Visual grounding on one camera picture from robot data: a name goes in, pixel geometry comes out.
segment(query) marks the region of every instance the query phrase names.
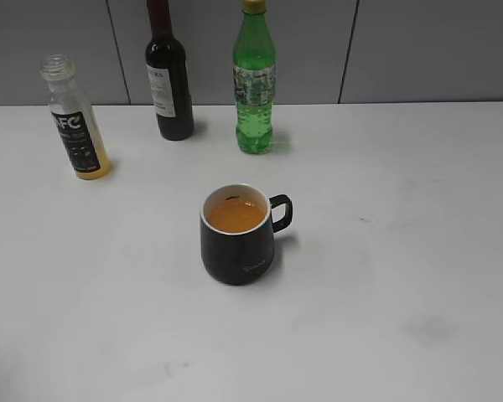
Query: mug rim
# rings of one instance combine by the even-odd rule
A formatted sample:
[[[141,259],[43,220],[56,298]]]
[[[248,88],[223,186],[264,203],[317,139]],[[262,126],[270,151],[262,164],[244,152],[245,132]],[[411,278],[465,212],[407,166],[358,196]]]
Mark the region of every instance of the mug rim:
[[[263,218],[261,223],[259,223],[258,225],[254,226],[253,228],[251,228],[249,230],[246,230],[245,232],[236,232],[236,233],[224,232],[223,230],[219,230],[219,229],[215,228],[212,224],[209,223],[209,221],[205,217],[205,204],[207,203],[207,200],[209,199],[209,197],[212,194],[214,194],[224,188],[228,188],[228,187],[248,187],[248,188],[251,188],[252,190],[257,191],[259,194],[261,194],[261,196],[264,198],[265,204],[267,205],[267,212],[265,213],[265,217]],[[263,191],[261,191],[259,188],[253,187],[250,184],[246,184],[246,183],[227,184],[225,186],[217,188],[216,190],[212,191],[209,195],[207,195],[207,197],[205,198],[205,201],[203,201],[203,205],[201,206],[201,220],[207,226],[207,228],[215,231],[216,233],[219,233],[220,235],[226,235],[226,236],[241,236],[241,235],[247,235],[248,233],[254,232],[255,230],[259,229],[261,226],[263,226],[265,224],[265,222],[267,222],[270,219],[271,213],[272,213],[272,205],[270,204],[270,199],[267,197],[267,195]]]

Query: gray wall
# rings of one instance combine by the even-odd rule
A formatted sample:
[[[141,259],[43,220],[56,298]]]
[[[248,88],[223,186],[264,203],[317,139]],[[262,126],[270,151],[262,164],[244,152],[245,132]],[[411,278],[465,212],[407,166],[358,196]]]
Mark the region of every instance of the gray wall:
[[[341,101],[503,100],[503,0],[361,0]]]
[[[104,0],[0,1],[0,105],[43,105],[39,64],[65,53],[98,103],[127,103]]]
[[[107,1],[1,2],[0,105],[44,104],[52,53],[94,103],[150,103],[145,0]],[[241,0],[170,3],[194,103],[233,103]],[[503,0],[269,0],[267,18],[278,103],[503,100]]]
[[[111,0],[132,103],[150,103],[143,52],[150,40],[144,1]],[[188,55],[195,104],[232,104],[232,49],[241,0],[173,0],[175,37]],[[336,103],[355,0],[271,0],[267,21],[277,50],[278,103]]]

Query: green bottle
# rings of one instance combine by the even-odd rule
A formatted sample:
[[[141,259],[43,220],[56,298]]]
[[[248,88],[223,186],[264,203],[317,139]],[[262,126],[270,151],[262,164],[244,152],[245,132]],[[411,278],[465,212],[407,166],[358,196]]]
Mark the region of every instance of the green bottle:
[[[276,49],[265,20],[265,0],[244,0],[243,11],[233,49],[236,139],[243,152],[266,153],[272,143]]]

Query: tea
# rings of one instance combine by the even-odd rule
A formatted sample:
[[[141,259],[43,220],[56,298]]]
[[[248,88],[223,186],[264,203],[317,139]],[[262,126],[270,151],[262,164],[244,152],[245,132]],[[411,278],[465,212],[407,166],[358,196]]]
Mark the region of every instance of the tea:
[[[222,232],[240,233],[255,228],[264,218],[265,213],[255,204],[232,199],[217,207],[207,220]]]

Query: bottle mouth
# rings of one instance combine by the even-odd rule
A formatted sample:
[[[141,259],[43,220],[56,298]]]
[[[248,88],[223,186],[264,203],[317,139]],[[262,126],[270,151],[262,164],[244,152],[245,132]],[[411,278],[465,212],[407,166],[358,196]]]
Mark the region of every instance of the bottle mouth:
[[[266,0],[244,0],[245,14],[263,14],[267,11]]]
[[[75,65],[63,54],[52,54],[44,58],[40,72],[47,81],[66,80],[75,75]]]

